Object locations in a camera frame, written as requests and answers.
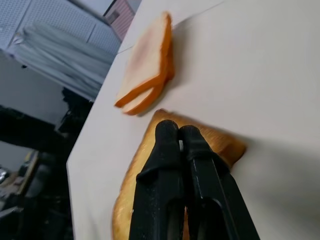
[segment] white table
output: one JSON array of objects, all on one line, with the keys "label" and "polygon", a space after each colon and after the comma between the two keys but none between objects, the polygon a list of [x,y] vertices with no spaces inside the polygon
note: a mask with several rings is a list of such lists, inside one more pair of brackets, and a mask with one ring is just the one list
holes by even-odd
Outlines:
[{"label": "white table", "polygon": [[[111,239],[123,177],[159,108],[247,140],[232,174],[262,240],[319,239],[320,2],[146,2],[162,1],[142,2],[67,163],[76,239]],[[177,76],[152,111],[122,114],[113,104],[131,46],[159,9],[188,17],[179,6],[200,14],[176,23]]]}]

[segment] bread crust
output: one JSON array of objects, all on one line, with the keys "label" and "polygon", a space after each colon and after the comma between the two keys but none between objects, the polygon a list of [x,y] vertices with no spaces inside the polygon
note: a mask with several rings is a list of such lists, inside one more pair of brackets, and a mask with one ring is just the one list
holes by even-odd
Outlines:
[{"label": "bread crust", "polygon": [[[210,145],[211,149],[216,152],[230,167],[232,167],[246,151],[246,145],[228,133],[206,126],[190,118],[167,112],[163,109],[157,110],[154,113],[149,126],[144,133],[142,142],[124,176],[119,196],[116,199],[112,213],[113,240],[129,239],[131,215],[136,190],[136,176],[141,172],[149,158],[149,155],[155,145],[156,126],[163,120],[172,120],[176,122],[179,128],[185,125],[196,126]],[[187,217],[185,217],[184,223],[185,228],[183,231],[183,239],[188,240],[188,224],[186,224]]]}]

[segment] toasted bread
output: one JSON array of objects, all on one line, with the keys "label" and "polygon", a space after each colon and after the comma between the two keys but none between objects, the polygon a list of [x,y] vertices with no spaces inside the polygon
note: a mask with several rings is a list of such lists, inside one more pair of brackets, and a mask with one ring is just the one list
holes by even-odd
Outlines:
[{"label": "toasted bread", "polygon": [[164,84],[172,39],[171,22],[169,13],[163,12],[134,45],[116,97],[116,107],[122,108],[143,92]]},{"label": "toasted bread", "polygon": [[[136,176],[141,172],[155,145],[155,129],[159,122],[172,120],[178,127],[185,125],[196,126],[214,152],[216,152],[230,167],[244,154],[246,145],[230,134],[215,128],[205,126],[187,117],[183,117],[165,110],[158,110],[143,136],[133,160],[124,176],[120,194],[115,202],[112,214],[113,240],[128,240],[131,224],[132,209],[136,190]],[[183,239],[188,240],[187,216],[185,215]]]}]

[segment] wall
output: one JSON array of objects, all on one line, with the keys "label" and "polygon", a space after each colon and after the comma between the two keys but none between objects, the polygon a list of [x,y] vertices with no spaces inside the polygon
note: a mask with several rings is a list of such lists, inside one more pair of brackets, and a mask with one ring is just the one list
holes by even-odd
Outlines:
[{"label": "wall", "polygon": [[136,13],[140,6],[141,0],[127,0],[128,4],[132,8],[132,10]]},{"label": "wall", "polygon": [[110,15],[112,15],[114,11],[117,11],[119,16],[111,24],[111,27],[121,41],[123,41],[135,15],[126,0],[116,0],[116,2],[109,9],[108,13],[105,15],[105,18],[108,18]]},{"label": "wall", "polygon": [[106,12],[112,1],[113,0],[71,0],[71,2],[85,7],[98,16],[102,16]]},{"label": "wall", "polygon": [[[57,124],[68,107],[62,87],[32,70],[21,68],[0,52],[0,105]],[[17,170],[29,149],[0,141],[0,165]]]}]

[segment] toast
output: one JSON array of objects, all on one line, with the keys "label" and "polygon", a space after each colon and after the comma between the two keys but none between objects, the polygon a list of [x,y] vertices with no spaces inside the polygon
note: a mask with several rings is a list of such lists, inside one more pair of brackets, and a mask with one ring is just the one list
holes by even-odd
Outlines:
[{"label": "toast", "polygon": [[166,84],[175,76],[173,44],[171,42],[167,56],[166,79],[163,84],[155,86],[137,96],[122,108],[127,115],[137,115],[145,111],[162,93]]},{"label": "toast", "polygon": [[145,91],[164,84],[172,39],[171,22],[169,13],[163,12],[134,45],[116,96],[116,107],[122,108]]},{"label": "toast", "polygon": [[[143,136],[142,142],[124,176],[120,194],[116,199],[112,214],[113,240],[129,239],[131,215],[136,190],[136,176],[141,172],[150,156],[155,145],[156,126],[163,120],[172,120],[179,128],[185,125],[196,126],[212,150],[216,152],[230,167],[232,167],[246,151],[246,145],[228,133],[221,132],[215,128],[205,126],[187,117],[170,113],[163,109],[157,110],[154,113]],[[187,223],[187,215],[185,214],[183,231],[184,240],[189,239]]]}]

